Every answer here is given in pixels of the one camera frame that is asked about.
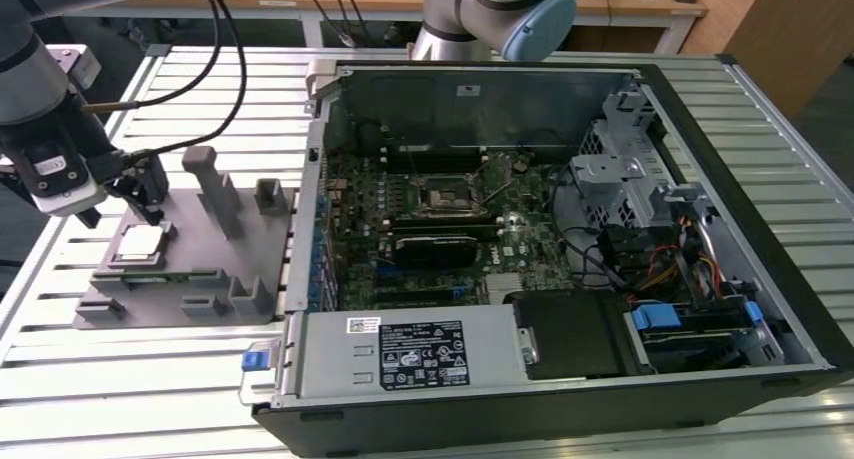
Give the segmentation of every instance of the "blue latch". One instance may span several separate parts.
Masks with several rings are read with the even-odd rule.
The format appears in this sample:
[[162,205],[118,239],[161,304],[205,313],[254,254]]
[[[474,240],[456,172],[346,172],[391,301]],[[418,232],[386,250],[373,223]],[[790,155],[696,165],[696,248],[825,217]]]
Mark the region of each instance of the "blue latch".
[[645,304],[632,311],[632,318],[640,331],[682,325],[677,308],[670,304]]
[[243,353],[243,372],[266,371],[270,369],[270,351],[247,351]]
[[765,316],[762,315],[762,309],[760,309],[760,304],[757,304],[754,301],[748,301],[745,303],[745,311],[748,311],[748,317],[750,317],[753,323],[760,324],[765,319]]

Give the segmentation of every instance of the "black wire bundle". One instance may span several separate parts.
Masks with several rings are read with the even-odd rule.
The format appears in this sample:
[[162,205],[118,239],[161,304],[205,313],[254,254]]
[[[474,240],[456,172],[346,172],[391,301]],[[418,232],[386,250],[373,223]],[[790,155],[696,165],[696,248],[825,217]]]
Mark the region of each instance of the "black wire bundle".
[[223,44],[221,40],[221,30],[219,30],[219,7],[217,5],[217,0],[209,0],[209,3],[211,5],[211,14],[214,15],[214,53],[211,54],[211,59],[209,60],[209,63],[206,64],[205,68],[202,69],[202,72],[195,77],[195,79],[190,81],[185,87],[182,87],[181,89],[170,92],[169,94],[155,99],[150,99],[147,101],[87,104],[81,108],[83,112],[90,114],[105,114],[115,111],[130,111],[134,109],[141,109],[143,107],[157,106],[171,101],[173,99],[179,98],[181,96],[183,96],[197,88],[197,86],[211,74],[211,70],[214,69],[217,62],[219,61],[219,54],[223,49]]
[[[213,5],[219,5],[219,9],[222,10],[223,16],[226,18],[226,23],[229,24],[229,30],[235,39],[235,45],[238,48],[238,57],[241,60],[241,87],[238,90],[238,98],[235,100],[234,107],[231,109],[231,112],[229,113],[229,116],[223,120],[222,125],[217,128],[214,132],[211,132],[210,134],[206,134],[202,137],[198,137],[197,139],[191,139],[189,141],[183,141],[183,142],[171,144],[169,146],[159,147],[158,149],[141,151],[139,153],[133,154],[133,158],[137,160],[146,159],[149,157],[153,157],[158,154],[163,154],[166,152],[173,152],[183,147],[195,146],[198,144],[202,144],[203,142],[210,141],[215,137],[219,137],[219,135],[226,131],[226,129],[229,129],[229,126],[231,126],[231,123],[234,122],[235,118],[238,117],[238,113],[241,112],[241,108],[243,107],[243,102],[246,100],[249,77],[250,77],[243,41],[241,39],[241,33],[238,32],[238,25],[231,15],[231,11],[229,10],[229,5],[226,4],[226,1],[225,0],[213,0],[213,1],[214,1]],[[218,11],[215,14],[215,21],[219,21],[219,20],[221,20],[221,17],[219,17],[219,11]]]
[[[326,9],[321,5],[321,1],[319,0],[311,0],[311,1],[315,3],[315,7],[318,8],[318,11],[321,12],[321,15],[323,16],[323,20],[327,22],[327,24],[330,25],[330,27],[335,31],[335,34],[338,35],[338,37],[342,40],[342,42],[349,47],[359,47],[359,44],[358,44],[357,39],[355,39],[355,36],[353,34],[353,29],[350,28],[350,19],[347,18],[347,9],[345,8],[345,1],[343,0],[337,0],[338,1],[338,7],[339,7],[339,9],[342,11],[342,18],[345,20],[345,30],[339,29],[339,27],[333,22],[333,19],[330,18],[330,15],[326,12]],[[359,26],[362,27],[362,29],[365,31],[365,37],[366,37],[366,41],[367,41],[367,46],[370,47],[373,45],[371,44],[371,33],[369,32],[369,26],[367,26],[367,23],[365,22],[365,18],[362,17],[362,10],[359,9],[359,4],[357,3],[357,0],[350,0],[350,2],[353,3],[353,8],[354,8],[354,11],[357,12],[357,17],[359,18]]]
[[214,69],[214,66],[217,65],[217,62],[219,60],[219,56],[223,48],[222,30],[221,30],[221,20],[222,20],[221,11],[222,11],[223,17],[226,19],[226,23],[229,25],[229,30],[235,39],[235,46],[238,48],[238,57],[241,59],[241,88],[238,90],[238,98],[235,100],[235,104],[231,109],[231,112],[229,113],[229,116],[223,120],[222,125],[217,128],[214,132],[211,132],[210,134],[206,134],[202,137],[198,137],[197,139],[191,139],[191,140],[171,144],[169,146],[163,146],[158,149],[143,150],[137,153],[133,153],[130,158],[133,163],[146,158],[150,158],[158,154],[163,154],[165,152],[173,152],[181,149],[182,147],[195,146],[198,144],[202,144],[203,142],[210,141],[215,137],[219,137],[219,135],[226,131],[226,129],[229,129],[229,126],[231,126],[231,123],[234,122],[235,118],[238,117],[238,113],[241,112],[241,108],[243,107],[243,102],[246,100],[249,77],[250,77],[247,60],[246,60],[246,51],[243,48],[243,41],[241,39],[241,33],[238,32],[238,25],[235,23],[235,19],[231,15],[231,11],[229,9],[229,5],[226,4],[226,1],[209,0],[209,3],[211,4],[211,12],[214,14],[214,35],[215,35],[214,52],[211,54],[209,63],[206,64],[197,78],[193,81],[190,81],[190,83],[185,87],[182,87],[181,89],[173,91],[171,93],[166,94],[163,97],[159,97],[157,99],[151,99],[147,101],[89,104],[82,107],[82,111],[85,113],[91,113],[91,114],[99,114],[99,113],[107,113],[107,112],[115,112],[115,111],[127,111],[133,109],[139,109],[142,107],[150,107],[150,106],[157,106],[159,104],[163,104],[171,101],[173,99],[181,97],[182,95],[185,95],[193,89],[195,89],[197,86],[199,86],[199,84],[202,83],[202,81],[209,77],[211,70]]

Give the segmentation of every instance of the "robotic arm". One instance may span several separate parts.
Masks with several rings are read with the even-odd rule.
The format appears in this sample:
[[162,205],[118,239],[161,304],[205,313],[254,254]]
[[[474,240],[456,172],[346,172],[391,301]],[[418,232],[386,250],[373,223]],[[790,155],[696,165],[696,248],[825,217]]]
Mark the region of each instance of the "robotic arm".
[[[33,203],[94,227],[94,206],[111,194],[157,225],[169,181],[157,155],[143,159],[110,143],[98,118],[54,61],[30,22],[122,0],[0,0],[0,153]],[[414,49],[421,60],[540,61],[558,48],[574,0],[426,0]]]
[[105,183],[157,223],[151,205],[169,183],[157,158],[123,163],[98,117],[81,111],[83,98],[30,22],[117,1],[0,0],[0,152],[39,209],[57,216],[78,214],[89,225],[98,223],[93,206],[107,197]]
[[564,42],[576,0],[425,0],[413,59],[542,61]]

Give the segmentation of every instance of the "white table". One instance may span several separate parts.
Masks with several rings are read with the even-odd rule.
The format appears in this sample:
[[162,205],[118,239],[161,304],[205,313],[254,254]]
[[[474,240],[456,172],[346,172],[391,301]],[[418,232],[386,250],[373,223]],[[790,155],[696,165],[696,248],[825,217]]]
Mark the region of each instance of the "white table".
[[[125,99],[182,86],[210,48],[146,58]],[[402,51],[254,48],[251,91],[238,121],[213,141],[238,186],[278,177],[298,186],[306,130],[303,75],[318,58],[398,60]],[[854,336],[854,198],[738,67],[712,57],[561,54],[554,61],[652,62],[673,82],[796,263]],[[238,88],[234,49],[213,77],[173,103],[115,115],[107,130],[127,149],[213,130]],[[685,155],[676,161],[693,177]],[[173,187],[190,185],[181,153],[163,157]],[[101,207],[97,230],[53,219],[0,304],[0,457],[293,457],[241,404],[241,355],[281,323],[231,328],[78,331],[78,299],[126,206]],[[259,392],[269,384],[249,384]],[[677,459],[852,457],[854,392],[833,388],[769,403],[717,426],[478,446],[383,458]]]

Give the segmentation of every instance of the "warning label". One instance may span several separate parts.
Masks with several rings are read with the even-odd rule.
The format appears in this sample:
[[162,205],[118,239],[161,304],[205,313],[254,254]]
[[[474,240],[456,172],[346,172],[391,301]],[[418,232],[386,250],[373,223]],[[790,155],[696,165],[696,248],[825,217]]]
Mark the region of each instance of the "warning label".
[[379,352],[387,391],[470,384],[462,321],[385,324]]

